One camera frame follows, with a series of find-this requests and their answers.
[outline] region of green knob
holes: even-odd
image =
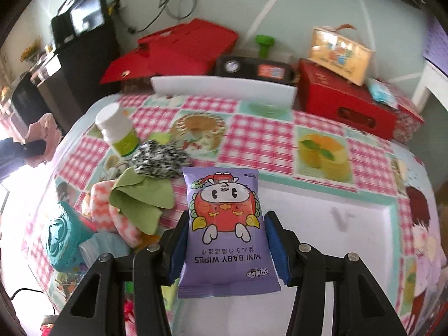
[[[266,59],[269,56],[270,47],[272,47],[275,42],[275,38],[270,37],[269,35],[257,35],[255,37],[255,43],[260,46],[258,57]]]

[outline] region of purple package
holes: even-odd
[[[258,170],[183,168],[190,210],[179,298],[279,291],[258,200]]]

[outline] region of black and white fuzzy cloth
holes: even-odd
[[[174,143],[161,145],[148,140],[134,152],[134,170],[150,178],[171,178],[182,175],[182,167],[190,165],[188,154]]]

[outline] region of cartoon foot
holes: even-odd
[[[247,228],[244,227],[242,223],[237,223],[235,226],[235,236],[238,239],[243,240],[244,242],[250,241],[250,233],[247,231]]]
[[[207,221],[205,221],[205,218],[202,216],[198,216],[193,220],[193,223],[191,224],[191,229],[193,231],[199,229],[199,228],[204,228],[207,226]]]
[[[257,216],[255,216],[254,214],[250,214],[246,217],[246,225],[260,228],[260,222],[258,221]]]
[[[202,235],[202,242],[208,245],[217,238],[218,238],[218,229],[216,228],[215,225],[212,224],[204,231],[204,235]]]

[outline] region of white bottle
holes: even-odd
[[[96,116],[95,124],[103,139],[124,159],[131,159],[140,144],[132,121],[125,115],[119,103],[104,107]]]

